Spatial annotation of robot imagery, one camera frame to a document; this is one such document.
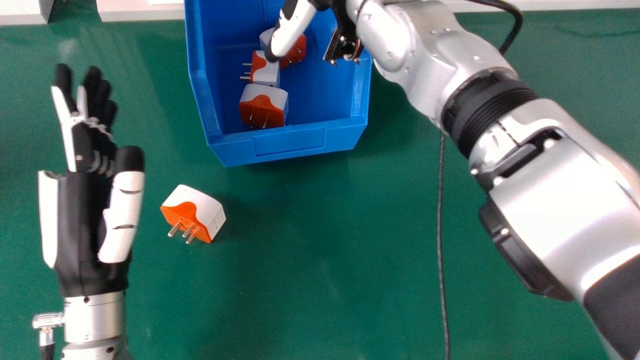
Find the robotic arm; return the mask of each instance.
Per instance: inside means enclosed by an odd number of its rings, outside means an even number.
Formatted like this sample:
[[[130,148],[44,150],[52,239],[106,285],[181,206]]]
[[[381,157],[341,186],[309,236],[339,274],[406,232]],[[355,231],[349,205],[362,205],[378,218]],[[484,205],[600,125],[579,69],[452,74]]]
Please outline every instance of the robotic arm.
[[[364,45],[380,74],[399,84],[412,106],[468,159],[487,194],[480,221],[525,287],[578,301],[622,358],[638,356],[636,170],[556,102],[540,99],[443,3],[334,0],[331,7],[337,16],[346,14],[356,31],[334,37],[325,60],[339,58],[331,49]],[[338,29],[344,21],[338,18]],[[283,34],[276,30],[271,45]]]
[[[45,263],[58,275],[64,312],[36,315],[41,358],[53,359],[53,329],[65,327],[70,359],[132,359],[125,338],[125,289],[144,187],[144,155],[116,148],[116,104],[98,68],[71,97],[71,70],[56,67],[51,87],[65,146],[65,176],[38,173]]]

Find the blue plastic container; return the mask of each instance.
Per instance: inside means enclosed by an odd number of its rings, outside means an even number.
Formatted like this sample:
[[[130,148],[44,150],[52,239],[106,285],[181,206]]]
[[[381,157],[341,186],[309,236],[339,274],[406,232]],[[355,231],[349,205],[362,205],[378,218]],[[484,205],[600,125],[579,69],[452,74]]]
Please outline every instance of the blue plastic container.
[[[284,127],[250,129],[240,119],[238,100],[259,50],[258,36],[275,25],[283,0],[187,0],[189,76],[207,144],[226,166],[350,150],[367,125],[371,57],[360,65],[322,60],[335,28],[331,11],[316,15],[305,33],[307,57],[280,73],[289,92]]]

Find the metal prong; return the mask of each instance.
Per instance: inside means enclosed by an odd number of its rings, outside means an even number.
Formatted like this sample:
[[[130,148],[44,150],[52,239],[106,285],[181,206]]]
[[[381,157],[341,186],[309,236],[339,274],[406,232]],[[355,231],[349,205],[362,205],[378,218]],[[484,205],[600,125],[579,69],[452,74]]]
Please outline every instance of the metal prong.
[[[169,230],[169,234],[168,236],[170,238],[173,238],[173,235],[175,235],[175,233],[178,232],[178,230],[180,229],[180,225],[182,225],[182,223],[180,223],[179,221],[177,223],[175,223],[175,225],[171,228],[171,230]]]
[[[191,236],[189,236],[189,238],[187,239],[186,243],[190,244],[191,240],[193,240],[193,238],[196,236],[196,233],[191,233]]]
[[[189,236],[189,234],[191,233],[191,230],[193,230],[193,225],[187,228],[187,231],[185,231],[184,234],[182,234],[182,237],[186,238],[187,236]]]

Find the black arm segment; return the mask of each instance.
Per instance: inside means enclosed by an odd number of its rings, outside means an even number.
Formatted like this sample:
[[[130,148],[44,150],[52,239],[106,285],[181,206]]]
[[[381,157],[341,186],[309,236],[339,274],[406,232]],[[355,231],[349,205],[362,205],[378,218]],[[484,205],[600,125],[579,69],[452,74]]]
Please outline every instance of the black arm segment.
[[[596,282],[584,308],[600,334],[624,360],[640,352],[640,255]]]

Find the black and white robotic hand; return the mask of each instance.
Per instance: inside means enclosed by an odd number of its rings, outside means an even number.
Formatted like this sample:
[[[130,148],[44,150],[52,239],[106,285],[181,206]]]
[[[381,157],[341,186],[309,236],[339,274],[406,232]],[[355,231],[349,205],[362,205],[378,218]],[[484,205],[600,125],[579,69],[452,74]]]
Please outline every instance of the black and white robotic hand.
[[[380,74],[468,159],[487,194],[480,221],[525,287],[576,300],[612,359],[638,358],[637,170],[558,103],[541,99],[440,1],[287,0],[270,53],[286,54],[316,11],[329,7],[337,29],[354,28],[356,37],[334,37],[324,59],[335,64],[363,45]],[[354,60],[351,53],[343,58]]]
[[[116,104],[100,70],[89,68],[72,98],[72,73],[55,70],[51,95],[67,159],[63,176],[38,173],[45,263],[58,275],[62,313],[36,315],[42,359],[53,359],[53,329],[64,326],[65,360],[131,359],[125,337],[125,289],[144,188],[139,147],[118,148]]]

